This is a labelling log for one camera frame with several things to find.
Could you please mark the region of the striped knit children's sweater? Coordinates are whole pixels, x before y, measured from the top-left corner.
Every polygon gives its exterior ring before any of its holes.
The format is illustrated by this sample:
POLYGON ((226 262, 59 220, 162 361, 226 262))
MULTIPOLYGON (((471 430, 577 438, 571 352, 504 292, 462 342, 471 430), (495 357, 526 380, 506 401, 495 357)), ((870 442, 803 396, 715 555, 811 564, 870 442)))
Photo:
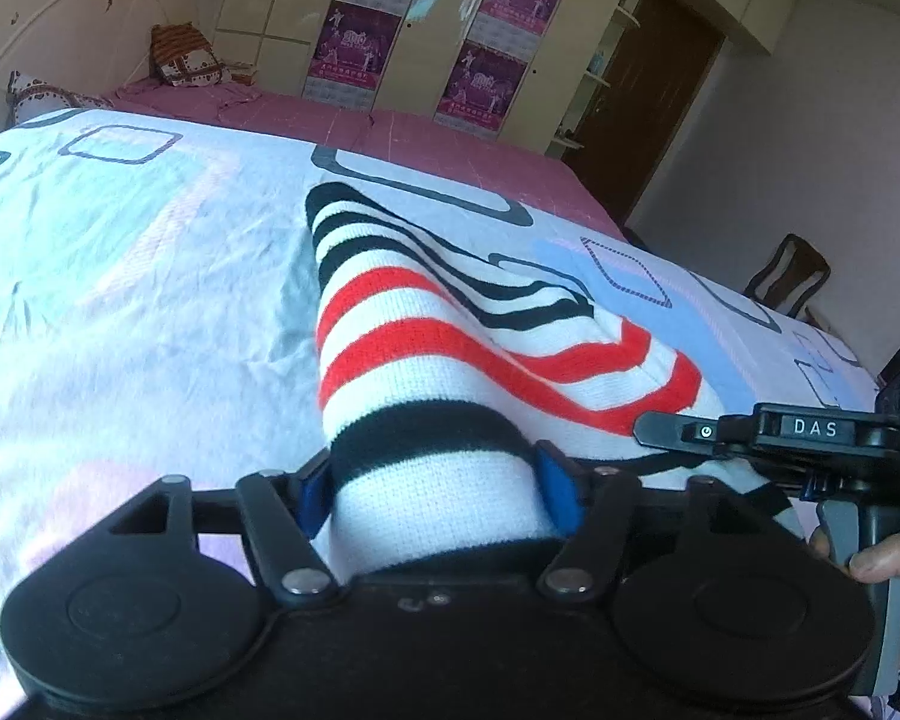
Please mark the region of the striped knit children's sweater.
POLYGON ((533 472, 549 442, 653 489, 709 475, 784 527, 797 514, 747 461, 670 460, 639 416, 724 411, 691 358, 562 284, 515 275, 344 184, 308 194, 318 406, 344 577, 548 543, 533 472))

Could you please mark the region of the dark wooden chair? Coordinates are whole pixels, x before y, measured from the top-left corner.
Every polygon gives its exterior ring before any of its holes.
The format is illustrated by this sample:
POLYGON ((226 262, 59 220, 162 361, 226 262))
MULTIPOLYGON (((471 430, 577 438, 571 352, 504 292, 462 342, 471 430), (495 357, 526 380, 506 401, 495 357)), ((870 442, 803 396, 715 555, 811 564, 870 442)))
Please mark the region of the dark wooden chair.
POLYGON ((743 294, 796 319, 831 277, 831 266, 805 239, 789 232, 743 294))

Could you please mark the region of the white patterned bed sheet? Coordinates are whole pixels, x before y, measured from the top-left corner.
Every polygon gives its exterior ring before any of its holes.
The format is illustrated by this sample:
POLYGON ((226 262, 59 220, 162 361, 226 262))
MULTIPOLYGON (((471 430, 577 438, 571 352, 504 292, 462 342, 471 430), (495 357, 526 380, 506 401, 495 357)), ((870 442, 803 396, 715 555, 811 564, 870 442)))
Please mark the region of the white patterned bed sheet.
MULTIPOLYGON (((525 200, 313 138, 103 109, 0 133, 0 608, 14 585, 167 473, 221 488, 294 470, 354 415, 318 401, 318 277, 305 200, 344 184, 401 260, 436 254, 461 294, 515 289, 562 317, 520 339, 647 357, 566 387, 603 410, 687 359, 707 415, 759 401, 866 410, 877 386, 841 340, 635 249, 565 203, 525 200)), ((22 691, 0 644, 0 717, 22 691)))

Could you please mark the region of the pink bed sheet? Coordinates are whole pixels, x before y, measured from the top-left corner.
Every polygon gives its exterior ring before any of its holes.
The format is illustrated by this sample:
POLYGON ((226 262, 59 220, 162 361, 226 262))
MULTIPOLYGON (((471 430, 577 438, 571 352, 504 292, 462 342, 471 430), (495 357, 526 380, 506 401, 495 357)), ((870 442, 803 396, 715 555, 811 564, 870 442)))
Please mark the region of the pink bed sheet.
POLYGON ((344 149, 496 192, 619 239, 621 229, 569 166, 404 112, 343 109, 227 82, 176 88, 154 78, 107 96, 115 109, 237 128, 344 149))

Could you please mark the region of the corner shelf unit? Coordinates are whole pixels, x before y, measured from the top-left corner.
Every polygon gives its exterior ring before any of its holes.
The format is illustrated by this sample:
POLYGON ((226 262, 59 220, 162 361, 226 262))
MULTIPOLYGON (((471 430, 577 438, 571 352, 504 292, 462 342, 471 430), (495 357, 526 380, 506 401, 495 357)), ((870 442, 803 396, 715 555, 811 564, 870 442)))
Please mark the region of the corner shelf unit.
POLYGON ((621 41, 624 32, 639 26, 639 21, 634 16, 635 4, 637 4, 637 0, 619 0, 617 2, 616 10, 614 10, 611 20, 608 21, 605 31, 601 34, 600 43, 596 44, 596 49, 583 70, 577 88, 575 88, 574 96, 572 96, 556 132, 554 132, 554 137, 546 149, 549 158, 562 160, 567 153, 583 148, 577 130, 582 125, 585 114, 593 101, 600 96, 603 89, 610 87, 606 75, 610 71, 610 63, 617 43, 621 41))

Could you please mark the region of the dark wooden door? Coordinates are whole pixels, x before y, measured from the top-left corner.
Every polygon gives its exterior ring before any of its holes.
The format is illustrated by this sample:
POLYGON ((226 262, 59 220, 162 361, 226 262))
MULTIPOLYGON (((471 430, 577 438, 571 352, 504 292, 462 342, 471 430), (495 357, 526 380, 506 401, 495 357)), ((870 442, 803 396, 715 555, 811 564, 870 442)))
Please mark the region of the dark wooden door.
POLYGON ((724 35, 681 0, 639 0, 564 161, 624 224, 696 99, 724 35))

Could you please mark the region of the lower right purple poster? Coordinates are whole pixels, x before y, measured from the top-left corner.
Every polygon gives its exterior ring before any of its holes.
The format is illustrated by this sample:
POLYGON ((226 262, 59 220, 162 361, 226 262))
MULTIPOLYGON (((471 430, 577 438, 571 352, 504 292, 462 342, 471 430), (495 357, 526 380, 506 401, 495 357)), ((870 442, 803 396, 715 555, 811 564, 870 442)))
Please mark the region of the lower right purple poster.
POLYGON ((434 112, 437 124, 495 140, 520 88, 526 64, 464 41, 434 112))

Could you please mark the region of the lower left purple poster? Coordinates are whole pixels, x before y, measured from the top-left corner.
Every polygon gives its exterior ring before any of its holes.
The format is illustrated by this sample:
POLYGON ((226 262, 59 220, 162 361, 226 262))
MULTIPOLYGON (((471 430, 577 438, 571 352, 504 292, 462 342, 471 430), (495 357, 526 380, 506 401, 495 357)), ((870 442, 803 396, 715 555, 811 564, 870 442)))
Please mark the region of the lower left purple poster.
POLYGON ((374 107, 401 18, 333 0, 318 34, 302 98, 351 110, 374 107))

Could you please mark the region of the cream wardrobe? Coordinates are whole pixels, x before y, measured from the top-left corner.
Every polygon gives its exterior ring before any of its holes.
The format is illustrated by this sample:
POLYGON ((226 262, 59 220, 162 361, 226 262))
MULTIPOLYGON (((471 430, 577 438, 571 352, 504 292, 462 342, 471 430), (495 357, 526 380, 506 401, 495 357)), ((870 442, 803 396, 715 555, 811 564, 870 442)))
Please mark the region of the cream wardrobe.
MULTIPOLYGON (((214 44, 263 88, 304 89, 333 0, 222 0, 214 44)), ((496 140, 544 153, 619 0, 559 0, 496 140)), ((724 36, 770 52, 797 0, 681 0, 724 36)), ((411 0, 372 109, 432 117, 481 0, 411 0)))

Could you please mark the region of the orange patterned cushion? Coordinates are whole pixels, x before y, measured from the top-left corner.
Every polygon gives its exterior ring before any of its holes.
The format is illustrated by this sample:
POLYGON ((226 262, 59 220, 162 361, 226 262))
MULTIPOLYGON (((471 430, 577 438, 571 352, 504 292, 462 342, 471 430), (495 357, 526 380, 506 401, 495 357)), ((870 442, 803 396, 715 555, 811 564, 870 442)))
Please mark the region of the orange patterned cushion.
POLYGON ((151 59, 160 80, 174 88, 202 88, 230 80, 229 67, 193 23, 155 25, 151 59))

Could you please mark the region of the upper right purple poster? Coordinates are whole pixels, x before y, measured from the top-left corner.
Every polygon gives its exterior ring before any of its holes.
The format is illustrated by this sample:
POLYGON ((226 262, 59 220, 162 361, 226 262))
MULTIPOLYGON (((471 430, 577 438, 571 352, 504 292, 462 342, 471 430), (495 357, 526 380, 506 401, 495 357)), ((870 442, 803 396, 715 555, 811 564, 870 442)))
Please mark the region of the upper right purple poster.
POLYGON ((481 0, 468 41, 529 64, 559 0, 481 0))

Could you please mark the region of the white spotted pillow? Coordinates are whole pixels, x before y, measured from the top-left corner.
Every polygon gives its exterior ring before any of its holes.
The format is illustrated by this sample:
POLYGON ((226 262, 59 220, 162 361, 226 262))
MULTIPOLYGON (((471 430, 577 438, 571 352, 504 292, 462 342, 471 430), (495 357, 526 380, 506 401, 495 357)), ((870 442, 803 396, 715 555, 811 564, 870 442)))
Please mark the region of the white spotted pillow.
POLYGON ((14 70, 7 80, 7 104, 9 122, 13 125, 40 117, 40 115, 68 109, 112 109, 110 99, 90 94, 74 93, 61 86, 46 83, 35 76, 14 70))

